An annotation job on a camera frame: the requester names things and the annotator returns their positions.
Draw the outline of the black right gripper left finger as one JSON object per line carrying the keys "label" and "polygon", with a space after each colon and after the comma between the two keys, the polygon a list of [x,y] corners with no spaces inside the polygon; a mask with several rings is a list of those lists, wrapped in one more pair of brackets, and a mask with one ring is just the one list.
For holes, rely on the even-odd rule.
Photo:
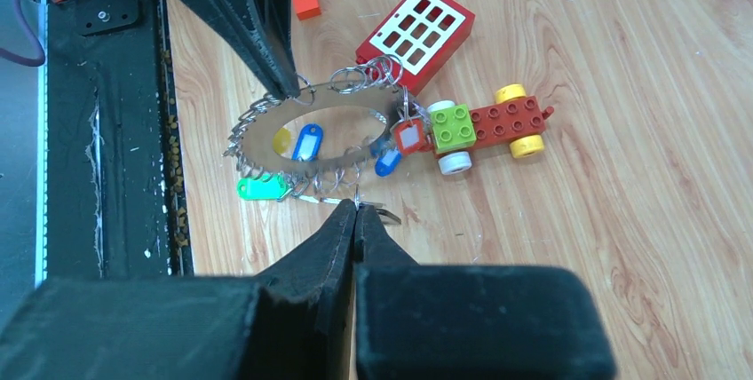
{"label": "black right gripper left finger", "polygon": [[347,270],[357,209],[253,276],[51,278],[1,333],[4,379],[313,379],[316,324]]}

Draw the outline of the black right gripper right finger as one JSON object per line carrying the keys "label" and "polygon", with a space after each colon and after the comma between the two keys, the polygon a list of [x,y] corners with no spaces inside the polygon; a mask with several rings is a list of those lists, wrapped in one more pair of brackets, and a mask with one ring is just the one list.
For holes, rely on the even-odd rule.
{"label": "black right gripper right finger", "polygon": [[421,265],[358,210],[361,379],[614,379],[591,293],[548,265]]}

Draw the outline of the green key tag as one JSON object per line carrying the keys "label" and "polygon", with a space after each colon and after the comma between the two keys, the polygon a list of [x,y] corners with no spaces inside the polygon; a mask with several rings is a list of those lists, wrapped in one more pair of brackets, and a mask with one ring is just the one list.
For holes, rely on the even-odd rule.
{"label": "green key tag", "polygon": [[279,175],[264,175],[257,179],[241,178],[236,191],[245,201],[278,201],[289,191],[289,185]]}

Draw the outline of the blue key tag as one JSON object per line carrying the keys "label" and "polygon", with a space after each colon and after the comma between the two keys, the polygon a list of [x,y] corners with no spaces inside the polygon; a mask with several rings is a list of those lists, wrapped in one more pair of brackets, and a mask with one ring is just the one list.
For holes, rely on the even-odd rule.
{"label": "blue key tag", "polygon": [[392,148],[381,154],[374,165],[374,171],[379,177],[391,175],[400,164],[402,154],[397,148]]}
{"label": "blue key tag", "polygon": [[323,141],[323,135],[323,128],[320,125],[316,123],[306,124],[298,135],[292,159],[300,162],[315,160]]}

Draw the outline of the red key tag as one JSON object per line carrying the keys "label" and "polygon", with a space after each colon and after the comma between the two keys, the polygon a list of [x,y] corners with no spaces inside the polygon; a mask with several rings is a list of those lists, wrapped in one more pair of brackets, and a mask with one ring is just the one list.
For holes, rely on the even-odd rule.
{"label": "red key tag", "polygon": [[403,156],[429,151],[432,147],[421,118],[409,118],[391,128],[392,137]]}

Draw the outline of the key with black tag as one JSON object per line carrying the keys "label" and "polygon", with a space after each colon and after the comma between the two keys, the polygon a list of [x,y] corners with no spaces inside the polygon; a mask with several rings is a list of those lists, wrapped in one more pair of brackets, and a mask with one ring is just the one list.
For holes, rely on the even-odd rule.
{"label": "key with black tag", "polygon": [[387,225],[401,225],[402,220],[394,213],[387,210],[381,202],[367,202],[362,199],[360,186],[355,186],[353,203],[356,210],[369,209],[375,211],[381,222]]}

